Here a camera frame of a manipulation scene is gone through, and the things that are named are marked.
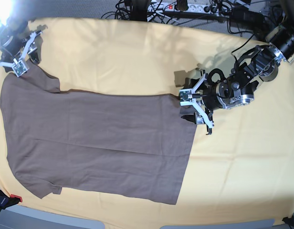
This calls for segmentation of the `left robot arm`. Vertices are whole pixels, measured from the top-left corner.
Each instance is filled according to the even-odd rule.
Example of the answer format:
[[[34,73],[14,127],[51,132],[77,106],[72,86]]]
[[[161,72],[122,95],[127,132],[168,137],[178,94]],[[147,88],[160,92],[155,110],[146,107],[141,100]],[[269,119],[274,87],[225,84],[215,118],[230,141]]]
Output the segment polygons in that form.
[[[294,0],[282,0],[280,5],[286,18],[270,32],[267,45],[257,45],[236,58],[228,77],[215,68],[192,80],[191,88],[180,90],[183,119],[213,128],[215,110],[249,105],[259,82],[274,80],[281,61],[293,61]]]

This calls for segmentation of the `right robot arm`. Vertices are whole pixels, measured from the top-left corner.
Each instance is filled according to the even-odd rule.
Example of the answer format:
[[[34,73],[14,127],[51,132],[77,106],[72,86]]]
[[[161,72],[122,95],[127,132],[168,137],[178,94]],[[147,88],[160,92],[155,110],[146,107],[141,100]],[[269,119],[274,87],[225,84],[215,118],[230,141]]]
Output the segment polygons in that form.
[[[35,39],[40,37],[41,30],[28,30],[27,21],[7,19],[0,23],[0,62],[18,62],[29,56],[34,64],[41,61]]]

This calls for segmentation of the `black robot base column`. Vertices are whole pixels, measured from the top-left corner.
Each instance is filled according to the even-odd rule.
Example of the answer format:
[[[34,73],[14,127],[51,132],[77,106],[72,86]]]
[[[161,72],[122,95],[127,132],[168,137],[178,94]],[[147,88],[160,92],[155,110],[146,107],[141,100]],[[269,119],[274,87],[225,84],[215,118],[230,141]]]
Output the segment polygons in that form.
[[[131,21],[147,21],[147,9],[151,0],[131,0],[132,10],[130,13]]]

